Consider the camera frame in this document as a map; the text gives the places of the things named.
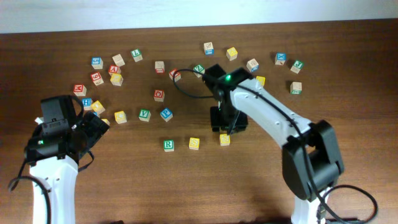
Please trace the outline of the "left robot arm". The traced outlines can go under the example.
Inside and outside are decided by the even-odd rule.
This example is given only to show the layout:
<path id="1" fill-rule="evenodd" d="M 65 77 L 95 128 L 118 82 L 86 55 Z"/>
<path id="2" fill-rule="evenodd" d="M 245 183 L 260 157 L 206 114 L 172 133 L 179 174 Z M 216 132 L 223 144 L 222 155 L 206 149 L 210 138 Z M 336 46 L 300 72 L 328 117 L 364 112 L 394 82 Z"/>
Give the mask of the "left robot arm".
<path id="1" fill-rule="evenodd" d="M 41 100 L 43 121 L 24 149 L 34 187 L 34 223 L 74 223 L 75 184 L 87 166 L 79 161 L 109 129 L 92 112 L 76 112 L 83 106 L 76 96 Z"/>

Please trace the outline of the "yellow S block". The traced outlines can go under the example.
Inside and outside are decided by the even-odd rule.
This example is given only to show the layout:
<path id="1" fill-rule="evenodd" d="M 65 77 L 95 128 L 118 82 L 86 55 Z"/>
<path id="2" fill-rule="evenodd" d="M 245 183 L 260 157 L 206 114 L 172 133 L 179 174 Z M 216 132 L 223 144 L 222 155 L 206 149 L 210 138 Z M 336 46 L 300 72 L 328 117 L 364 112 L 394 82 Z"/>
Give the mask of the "yellow S block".
<path id="1" fill-rule="evenodd" d="M 220 134 L 220 145 L 229 146 L 231 143 L 230 136 L 228 134 Z"/>
<path id="2" fill-rule="evenodd" d="M 199 150 L 199 147 L 200 147 L 200 139 L 190 138 L 188 148 L 191 150 Z"/>

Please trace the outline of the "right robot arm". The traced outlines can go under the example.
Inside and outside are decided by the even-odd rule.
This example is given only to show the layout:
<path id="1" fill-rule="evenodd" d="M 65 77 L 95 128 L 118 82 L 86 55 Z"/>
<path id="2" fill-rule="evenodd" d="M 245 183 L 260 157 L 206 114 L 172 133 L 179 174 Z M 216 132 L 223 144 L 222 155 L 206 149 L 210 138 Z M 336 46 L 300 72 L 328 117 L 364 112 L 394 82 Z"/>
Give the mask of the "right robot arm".
<path id="1" fill-rule="evenodd" d="M 218 101 L 210 110 L 214 132 L 244 131 L 251 118 L 282 149 L 282 175 L 295 195 L 291 222 L 327 223 L 328 194 L 345 170 L 332 126 L 288 109 L 243 68 L 226 73 L 214 65 L 202 80 Z"/>

